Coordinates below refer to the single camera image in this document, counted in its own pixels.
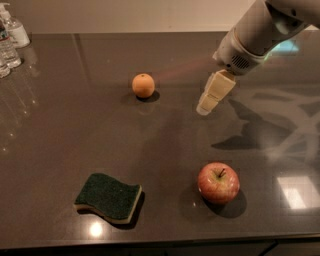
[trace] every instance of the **plastic bottle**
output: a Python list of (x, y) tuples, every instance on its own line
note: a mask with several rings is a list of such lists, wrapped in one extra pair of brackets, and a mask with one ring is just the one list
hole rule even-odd
[(18, 67), (21, 64), (21, 59), (18, 52), (13, 47), (10, 37), (0, 20), (0, 54), (6, 61), (9, 68)]
[(10, 68), (8, 67), (6, 61), (0, 54), (0, 78), (3, 78), (10, 74)]
[(10, 40), (15, 48), (22, 48), (30, 44), (30, 39), (24, 29), (22, 23), (11, 17), (10, 13), (5, 9), (5, 5), (10, 5), (8, 3), (0, 3), (0, 17), (2, 19), (3, 25), (9, 33)]

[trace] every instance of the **water bottle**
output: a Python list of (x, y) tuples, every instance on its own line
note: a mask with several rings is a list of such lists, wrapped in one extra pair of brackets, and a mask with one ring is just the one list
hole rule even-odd
[(0, 54), (0, 78), (5, 77), (9, 74), (10, 74), (10, 69), (9, 69), (6, 61), (4, 60), (2, 55)]
[(18, 52), (13, 47), (10, 37), (0, 20), (0, 54), (6, 61), (9, 68), (18, 67), (21, 64), (21, 59)]

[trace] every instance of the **red apple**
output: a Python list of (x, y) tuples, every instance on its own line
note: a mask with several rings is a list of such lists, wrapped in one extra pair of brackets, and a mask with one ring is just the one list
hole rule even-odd
[(200, 194), (213, 204), (227, 204), (239, 192), (237, 173), (228, 165), (219, 162), (207, 164), (198, 175)]

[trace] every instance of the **small orange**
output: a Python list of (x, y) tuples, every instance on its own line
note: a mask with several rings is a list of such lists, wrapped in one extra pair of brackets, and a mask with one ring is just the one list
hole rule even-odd
[(148, 98), (154, 92), (154, 80), (148, 74), (136, 75), (132, 81), (132, 89), (139, 98)]

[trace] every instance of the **sponge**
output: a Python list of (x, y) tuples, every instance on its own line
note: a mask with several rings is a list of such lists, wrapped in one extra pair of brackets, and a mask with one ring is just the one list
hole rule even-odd
[(103, 173), (90, 175), (74, 202), (113, 224), (128, 224), (142, 192), (141, 185), (127, 185)]

